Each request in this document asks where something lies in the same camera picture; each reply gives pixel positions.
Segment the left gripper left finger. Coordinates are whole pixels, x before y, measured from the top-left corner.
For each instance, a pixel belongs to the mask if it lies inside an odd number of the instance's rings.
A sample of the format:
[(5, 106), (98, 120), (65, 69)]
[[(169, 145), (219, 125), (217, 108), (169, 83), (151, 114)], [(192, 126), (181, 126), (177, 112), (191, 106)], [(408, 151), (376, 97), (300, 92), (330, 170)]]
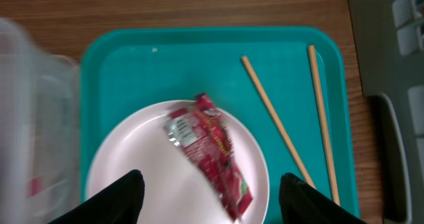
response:
[(144, 200), (140, 170), (131, 170), (98, 194), (49, 224), (135, 224)]

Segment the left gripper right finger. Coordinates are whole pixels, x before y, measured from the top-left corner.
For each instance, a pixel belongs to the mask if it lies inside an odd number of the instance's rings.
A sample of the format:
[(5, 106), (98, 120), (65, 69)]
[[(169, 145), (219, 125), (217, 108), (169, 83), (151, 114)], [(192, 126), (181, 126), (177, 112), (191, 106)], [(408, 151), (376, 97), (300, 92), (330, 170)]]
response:
[(365, 224), (292, 173), (281, 177), (279, 203), (284, 224)]

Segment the red sauce packet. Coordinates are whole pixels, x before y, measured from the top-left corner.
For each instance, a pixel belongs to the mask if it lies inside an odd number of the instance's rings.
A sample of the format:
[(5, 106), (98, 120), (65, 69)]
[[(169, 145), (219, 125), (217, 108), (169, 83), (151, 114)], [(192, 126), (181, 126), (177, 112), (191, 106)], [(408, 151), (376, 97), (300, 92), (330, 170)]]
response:
[(253, 200), (235, 160), (233, 142), (223, 114), (206, 93), (168, 114), (169, 141), (207, 178), (233, 221), (241, 219)]

